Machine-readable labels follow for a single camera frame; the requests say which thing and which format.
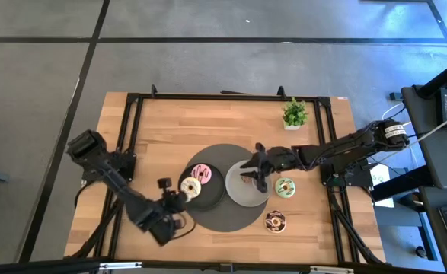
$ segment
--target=desk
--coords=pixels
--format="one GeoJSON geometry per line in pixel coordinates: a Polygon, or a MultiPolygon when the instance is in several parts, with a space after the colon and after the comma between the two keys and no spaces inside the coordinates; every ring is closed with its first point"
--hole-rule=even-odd
{"type": "MultiPolygon", "coordinates": [[[[117,142],[125,99],[126,93],[108,93],[104,101],[97,131],[106,139],[108,151],[114,150],[117,142]]],[[[334,97],[331,104],[337,136],[354,132],[348,100],[334,97]]],[[[157,188],[157,179],[170,177],[174,185],[193,155],[209,145],[231,143],[253,151],[255,142],[262,142],[267,148],[319,144],[312,104],[307,104],[309,123],[297,131],[283,129],[282,107],[282,102],[263,101],[144,100],[136,140],[136,171],[130,186],[150,199],[158,199],[161,190],[157,188]]],[[[324,128],[329,140],[327,124],[324,128]]],[[[296,194],[290,199],[281,199],[272,193],[263,214],[240,231],[221,233],[196,226],[186,237],[159,247],[150,233],[141,233],[123,214],[115,257],[127,260],[336,264],[327,192],[321,185],[319,169],[310,172],[293,170],[281,175],[296,182],[296,194]],[[265,213],[276,209],[288,218],[287,228],[281,234],[271,234],[263,225],[265,213]]],[[[356,230],[374,254],[385,260],[369,196],[359,188],[349,187],[348,190],[356,230]]],[[[97,226],[105,191],[105,185],[99,183],[82,193],[66,255],[77,251],[97,226]]],[[[350,260],[343,229],[341,235],[346,258],[350,260]]],[[[110,233],[107,233],[102,254],[107,254],[109,238],[110,233]]]]}
{"type": "MultiPolygon", "coordinates": [[[[403,88],[401,92],[415,131],[434,129],[437,126],[435,99],[421,99],[413,88],[403,88]]],[[[421,186],[420,194],[447,271],[447,230],[438,212],[438,207],[447,206],[447,131],[433,133],[420,146],[434,186],[442,189],[421,186]]]]}

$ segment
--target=green frosted donut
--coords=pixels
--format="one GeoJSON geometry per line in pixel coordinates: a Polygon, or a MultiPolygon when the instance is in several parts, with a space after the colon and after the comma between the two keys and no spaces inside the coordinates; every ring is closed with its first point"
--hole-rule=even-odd
{"type": "Polygon", "coordinates": [[[296,185],[289,178],[279,178],[276,181],[276,193],[281,198],[289,198],[294,195],[296,185]]]}

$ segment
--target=concrete floor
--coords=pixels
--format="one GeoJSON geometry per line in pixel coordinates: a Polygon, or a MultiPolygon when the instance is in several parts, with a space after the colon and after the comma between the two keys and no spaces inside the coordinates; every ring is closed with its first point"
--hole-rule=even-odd
{"type": "MultiPolygon", "coordinates": [[[[447,24],[447,1],[435,3],[447,24]]],[[[0,36],[89,37],[101,4],[0,0],[0,36]]],[[[101,31],[102,37],[441,35],[424,3],[357,0],[113,0],[101,31]]],[[[0,183],[0,263],[15,261],[21,248],[86,49],[83,43],[0,43],[0,170],[11,177],[0,183]]],[[[348,97],[356,127],[362,127],[394,105],[388,93],[426,83],[446,67],[447,47],[431,45],[99,44],[70,138],[96,127],[106,92],[147,92],[151,84],[159,92],[252,94],[275,94],[283,85],[290,95],[348,97]]],[[[409,120],[406,113],[398,119],[409,120]]],[[[413,150],[424,164],[420,148],[413,150]]],[[[413,168],[408,150],[386,163],[413,168]]],[[[64,157],[33,260],[62,257],[80,177],[64,157]]],[[[389,263],[438,269],[409,250],[401,253],[397,239],[387,236],[407,241],[417,237],[414,231],[389,232],[381,231],[389,263]]]]}

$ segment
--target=wooden tabletop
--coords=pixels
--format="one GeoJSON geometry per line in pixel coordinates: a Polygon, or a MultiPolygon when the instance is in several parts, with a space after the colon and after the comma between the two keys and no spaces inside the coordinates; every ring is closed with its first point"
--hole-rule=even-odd
{"type": "MultiPolygon", "coordinates": [[[[109,151],[115,149],[125,100],[126,93],[112,92],[107,94],[104,101],[97,131],[107,141],[109,151]]],[[[349,101],[332,97],[331,103],[337,137],[355,132],[349,101]]],[[[235,144],[250,151],[254,151],[255,142],[261,142],[267,148],[318,145],[313,105],[306,105],[309,122],[297,131],[283,129],[282,107],[283,103],[280,102],[261,101],[144,100],[136,141],[136,171],[131,187],[150,199],[159,199],[161,190],[157,186],[157,179],[170,177],[173,188],[176,188],[187,162],[198,151],[210,145],[235,144]]],[[[321,112],[329,141],[324,109],[321,112]]],[[[279,177],[289,177],[295,181],[295,195],[290,199],[282,199],[272,192],[262,215],[252,225],[239,231],[223,233],[196,226],[186,237],[159,247],[150,233],[143,234],[123,213],[116,258],[233,263],[337,263],[327,193],[321,185],[319,167],[309,172],[292,170],[273,174],[272,181],[279,177]],[[263,218],[272,210],[280,210],[287,218],[287,227],[280,234],[270,233],[264,227],[263,218]]],[[[80,196],[65,249],[66,255],[77,251],[96,228],[106,189],[105,185],[97,183],[80,196]]],[[[355,229],[372,252],[379,259],[385,260],[369,196],[359,188],[347,189],[355,229]]],[[[191,225],[189,223],[178,234],[191,225]]],[[[107,254],[109,236],[110,233],[107,233],[103,254],[107,254]]],[[[342,239],[346,259],[351,260],[343,228],[342,239]]]]}

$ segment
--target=green plant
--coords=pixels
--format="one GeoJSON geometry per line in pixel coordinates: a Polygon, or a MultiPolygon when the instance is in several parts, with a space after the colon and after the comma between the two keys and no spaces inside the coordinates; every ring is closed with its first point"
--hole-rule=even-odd
{"type": "Polygon", "coordinates": [[[308,122],[305,102],[298,102],[293,97],[290,102],[286,103],[283,110],[283,120],[286,126],[301,126],[308,122]]]}

